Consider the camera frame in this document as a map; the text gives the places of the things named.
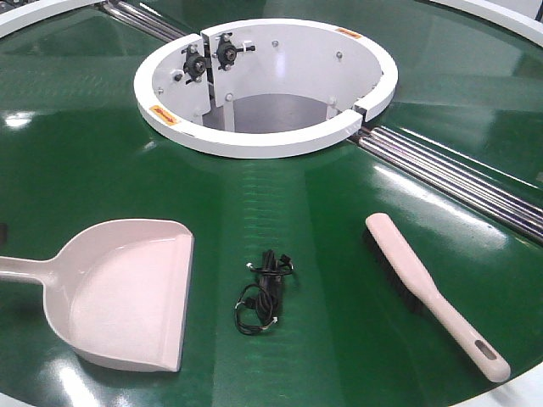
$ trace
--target white circular housing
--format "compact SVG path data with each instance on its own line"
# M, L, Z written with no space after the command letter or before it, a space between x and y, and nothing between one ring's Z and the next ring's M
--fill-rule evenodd
M218 25L164 45L143 61L134 90L143 118L174 142L269 159L349 137L388 106L397 81L390 55L358 33L266 19ZM292 125L307 106L316 119Z

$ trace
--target metal rail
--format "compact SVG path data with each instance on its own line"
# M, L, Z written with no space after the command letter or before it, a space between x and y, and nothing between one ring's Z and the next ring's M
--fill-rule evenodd
M395 131L352 137L360 147L543 244L543 209L490 184L475 171Z
M187 33L173 25L129 3L107 1L102 3L100 7L116 19L147 32L164 42L170 42L187 35Z

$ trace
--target steel rod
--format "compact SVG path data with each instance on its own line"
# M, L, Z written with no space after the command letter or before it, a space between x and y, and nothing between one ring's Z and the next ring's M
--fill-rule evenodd
M360 147L543 243L543 210L389 129L363 131Z

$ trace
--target orange warning label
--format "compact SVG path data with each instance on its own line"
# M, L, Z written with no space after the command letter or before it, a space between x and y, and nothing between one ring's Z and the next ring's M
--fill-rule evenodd
M340 32L342 34L345 34L346 36L352 36L353 38L355 38L356 40L358 38L362 38L362 35L358 34L357 32L354 32L354 31L351 31L351 30L347 30L346 28L341 28L339 27L338 29L336 29L337 32Z
M162 106L155 104L154 106L151 106L150 110L157 116L159 116L159 118L162 119L162 121L164 121L167 125L177 124L177 119L173 117L173 115Z

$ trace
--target brush bristles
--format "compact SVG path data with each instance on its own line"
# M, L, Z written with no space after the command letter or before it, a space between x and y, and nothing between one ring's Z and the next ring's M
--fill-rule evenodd
M396 290L396 292L401 297L406 307L411 312L420 314L424 309L423 302L420 299L418 299L417 296L415 296L415 294L409 291L409 289L400 279L400 277L394 270L394 267L392 267L392 264L390 264L390 262L384 255L383 251L381 250L381 248L379 247L379 245L373 238L372 233L368 229L364 230L364 233L362 234L362 240L372 252L373 257L379 264L379 267L384 271L390 285Z

